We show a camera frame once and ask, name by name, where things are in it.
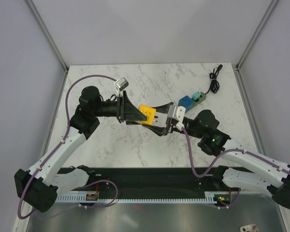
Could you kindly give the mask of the yellow plug cube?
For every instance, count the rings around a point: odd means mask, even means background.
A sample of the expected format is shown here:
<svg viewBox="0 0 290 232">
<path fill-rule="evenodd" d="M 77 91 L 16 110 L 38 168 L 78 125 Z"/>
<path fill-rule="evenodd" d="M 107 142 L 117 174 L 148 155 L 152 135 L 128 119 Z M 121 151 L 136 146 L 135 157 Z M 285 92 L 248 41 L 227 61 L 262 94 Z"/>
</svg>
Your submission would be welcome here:
<svg viewBox="0 0 290 232">
<path fill-rule="evenodd" d="M 143 125 L 153 125 L 154 123 L 158 123 L 158 117 L 156 116 L 157 110 L 155 108 L 141 104 L 138 109 L 146 116 L 146 120 L 137 121 L 137 123 Z"/>
</svg>

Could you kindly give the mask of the blue plug cube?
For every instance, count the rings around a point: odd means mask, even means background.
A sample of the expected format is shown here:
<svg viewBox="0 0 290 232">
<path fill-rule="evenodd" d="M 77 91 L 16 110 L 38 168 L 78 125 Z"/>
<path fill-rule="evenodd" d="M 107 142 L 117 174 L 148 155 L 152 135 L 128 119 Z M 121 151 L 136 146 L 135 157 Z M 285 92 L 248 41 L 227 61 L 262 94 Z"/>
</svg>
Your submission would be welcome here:
<svg viewBox="0 0 290 232">
<path fill-rule="evenodd" d="M 178 105 L 183 106 L 186 109 L 186 112 L 188 112 L 193 108 L 194 101 L 186 95 L 179 100 Z"/>
</svg>

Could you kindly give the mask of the teal plug cube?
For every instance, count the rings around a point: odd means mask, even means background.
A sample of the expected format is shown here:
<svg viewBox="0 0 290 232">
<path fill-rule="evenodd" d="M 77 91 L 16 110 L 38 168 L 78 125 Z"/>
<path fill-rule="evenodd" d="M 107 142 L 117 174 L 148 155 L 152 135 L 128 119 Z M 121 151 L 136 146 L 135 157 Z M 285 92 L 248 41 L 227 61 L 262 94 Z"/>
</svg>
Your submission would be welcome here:
<svg viewBox="0 0 290 232">
<path fill-rule="evenodd" d="M 202 96 L 201 92 L 197 91 L 193 94 L 192 99 L 196 102 Z"/>
</svg>

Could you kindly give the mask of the green power strip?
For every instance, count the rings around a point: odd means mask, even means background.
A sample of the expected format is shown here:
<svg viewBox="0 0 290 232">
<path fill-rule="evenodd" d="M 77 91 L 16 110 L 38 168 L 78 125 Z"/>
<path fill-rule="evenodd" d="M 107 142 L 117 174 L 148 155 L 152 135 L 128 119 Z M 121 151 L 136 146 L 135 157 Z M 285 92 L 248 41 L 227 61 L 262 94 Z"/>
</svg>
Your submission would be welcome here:
<svg viewBox="0 0 290 232">
<path fill-rule="evenodd" d="M 206 99 L 206 94 L 203 92 L 200 92 L 200 96 L 198 99 L 195 100 L 194 98 L 191 98 L 189 101 L 189 105 L 186 107 L 186 113 L 190 111 L 192 108 L 198 106 L 203 101 L 205 101 L 205 99 Z"/>
</svg>

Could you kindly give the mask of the white angled socket block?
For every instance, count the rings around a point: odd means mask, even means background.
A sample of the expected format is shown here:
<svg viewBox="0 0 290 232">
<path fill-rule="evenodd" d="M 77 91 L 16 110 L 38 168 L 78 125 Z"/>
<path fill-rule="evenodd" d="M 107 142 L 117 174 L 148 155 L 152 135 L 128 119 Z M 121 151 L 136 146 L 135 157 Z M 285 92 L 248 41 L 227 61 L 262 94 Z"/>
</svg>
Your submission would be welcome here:
<svg viewBox="0 0 290 232">
<path fill-rule="evenodd" d="M 151 139 L 151 131 L 147 128 L 141 129 L 141 136 L 144 143 L 148 143 Z"/>
</svg>

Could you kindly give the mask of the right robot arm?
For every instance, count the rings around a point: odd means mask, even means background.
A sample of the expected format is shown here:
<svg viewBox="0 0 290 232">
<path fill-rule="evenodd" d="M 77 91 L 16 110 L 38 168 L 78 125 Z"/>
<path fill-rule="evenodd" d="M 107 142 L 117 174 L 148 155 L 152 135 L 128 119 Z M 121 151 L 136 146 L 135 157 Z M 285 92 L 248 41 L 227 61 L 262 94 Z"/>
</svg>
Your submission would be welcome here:
<svg viewBox="0 0 290 232">
<path fill-rule="evenodd" d="M 154 132 L 163 136 L 174 131 L 185 134 L 186 138 L 198 138 L 202 152 L 239 164 L 247 169 L 240 172 L 220 166 L 212 177 L 212 186 L 217 190 L 226 187 L 258 191 L 268 195 L 280 206 L 290 209 L 290 164 L 254 153 L 229 135 L 218 129 L 219 121 L 211 110 L 200 111 L 194 119 L 185 117 L 183 106 L 169 103 L 155 107 L 155 119 L 166 115 L 165 127 Z"/>
</svg>

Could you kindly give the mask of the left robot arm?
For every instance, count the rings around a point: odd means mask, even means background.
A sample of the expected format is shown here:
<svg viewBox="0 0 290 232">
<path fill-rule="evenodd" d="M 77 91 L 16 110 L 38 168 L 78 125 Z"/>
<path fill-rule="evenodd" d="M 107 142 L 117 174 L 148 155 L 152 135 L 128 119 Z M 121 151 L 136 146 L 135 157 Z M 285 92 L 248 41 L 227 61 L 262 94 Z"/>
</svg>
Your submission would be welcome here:
<svg viewBox="0 0 290 232">
<path fill-rule="evenodd" d="M 78 187 L 91 190 L 96 177 L 86 172 L 85 166 L 67 175 L 58 171 L 73 152 L 93 134 L 99 126 L 99 117 L 115 117 L 119 122 L 146 121 L 123 91 L 115 101 L 103 101 L 94 86 L 82 90 L 74 115 L 69 118 L 67 132 L 52 151 L 47 152 L 27 171 L 18 170 L 14 175 L 16 192 L 21 201 L 41 213 L 48 211 L 57 197 Z"/>
</svg>

